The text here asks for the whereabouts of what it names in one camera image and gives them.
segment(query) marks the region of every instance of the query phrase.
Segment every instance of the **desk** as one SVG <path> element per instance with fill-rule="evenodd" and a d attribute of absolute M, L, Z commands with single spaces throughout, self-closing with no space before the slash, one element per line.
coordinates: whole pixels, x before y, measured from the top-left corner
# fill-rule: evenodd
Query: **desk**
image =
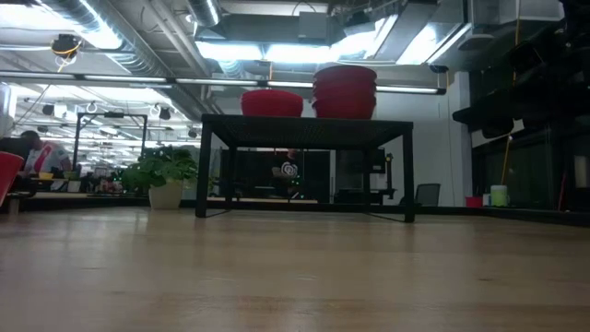
<path fill-rule="evenodd" d="M 363 204 L 371 211 L 371 159 L 369 152 L 403 137 L 404 190 L 407 197 L 405 222 L 414 221 L 414 124 L 398 121 L 344 120 L 294 117 L 264 117 L 203 114 L 199 156 L 196 209 L 198 218 L 207 217 L 207 186 L 211 159 L 211 137 L 215 134 L 230 149 L 230 171 L 226 207 L 231 208 L 237 148 L 318 148 L 360 150 L 364 153 Z"/>

